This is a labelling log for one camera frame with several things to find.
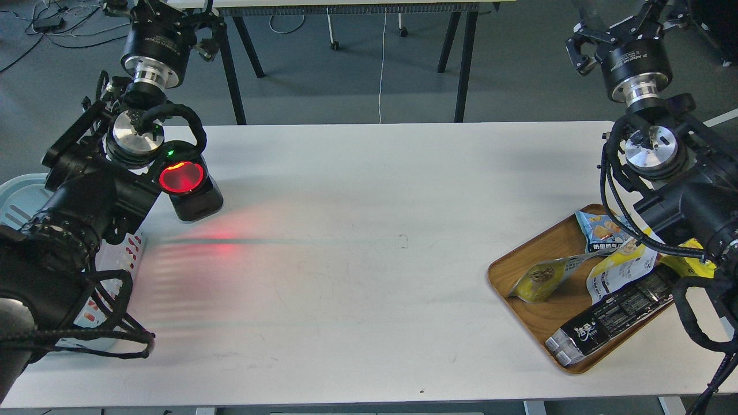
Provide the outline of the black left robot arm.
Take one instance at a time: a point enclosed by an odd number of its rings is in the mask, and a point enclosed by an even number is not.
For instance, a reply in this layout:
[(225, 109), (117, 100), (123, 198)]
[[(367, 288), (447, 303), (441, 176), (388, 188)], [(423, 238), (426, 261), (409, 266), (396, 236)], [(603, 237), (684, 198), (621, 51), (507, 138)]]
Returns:
[(200, 117), (165, 94), (182, 84), (192, 50), (214, 58), (223, 18), (211, 1), (199, 12), (139, 1), (127, 15), (126, 76), (85, 102), (47, 151), (51, 198), (19, 229), (2, 226), (2, 395), (64, 338), (139, 342), (142, 351), (118, 358), (148, 357), (155, 334), (127, 312), (131, 273), (97, 270), (101, 244), (133, 235), (161, 193), (185, 222), (224, 203), (202, 157)]

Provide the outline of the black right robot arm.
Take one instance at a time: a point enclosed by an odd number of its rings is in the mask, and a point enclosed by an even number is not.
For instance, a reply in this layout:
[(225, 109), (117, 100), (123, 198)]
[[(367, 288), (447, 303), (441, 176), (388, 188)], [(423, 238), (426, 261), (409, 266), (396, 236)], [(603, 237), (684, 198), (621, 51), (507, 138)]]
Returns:
[(581, 76), (602, 71), (607, 97), (627, 107), (602, 149), (600, 186), (636, 191), (634, 210), (653, 230), (628, 233), (664, 255), (716, 266), (711, 278), (684, 277), (673, 301), (686, 333), (698, 346), (724, 354), (706, 391), (688, 413), (704, 414), (712, 396), (736, 369), (736, 336), (711, 339), (686, 299), (701, 287), (717, 315), (736, 328), (736, 144), (692, 115), (688, 93), (661, 97), (673, 78), (662, 43), (669, 27), (690, 16), (688, 1), (643, 1), (635, 15), (605, 25), (593, 1), (575, 1), (579, 23), (565, 46)]

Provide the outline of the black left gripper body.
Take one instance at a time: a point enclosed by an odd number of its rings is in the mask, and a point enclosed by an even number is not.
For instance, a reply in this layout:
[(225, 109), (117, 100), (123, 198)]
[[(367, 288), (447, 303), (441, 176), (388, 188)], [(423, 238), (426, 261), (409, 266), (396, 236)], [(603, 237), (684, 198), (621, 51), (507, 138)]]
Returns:
[(121, 64), (134, 82), (176, 88), (185, 78), (194, 32), (185, 12), (161, 1), (139, 1), (131, 9), (131, 32)]

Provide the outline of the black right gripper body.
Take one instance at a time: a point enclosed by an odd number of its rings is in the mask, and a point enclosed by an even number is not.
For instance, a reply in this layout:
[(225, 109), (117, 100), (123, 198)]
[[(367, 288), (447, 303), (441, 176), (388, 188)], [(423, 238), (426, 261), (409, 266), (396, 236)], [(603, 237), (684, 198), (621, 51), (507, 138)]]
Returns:
[(616, 44), (600, 44), (596, 58), (607, 97), (618, 103), (635, 104), (658, 98), (672, 81), (672, 69), (662, 44), (662, 24), (618, 23), (607, 29)]

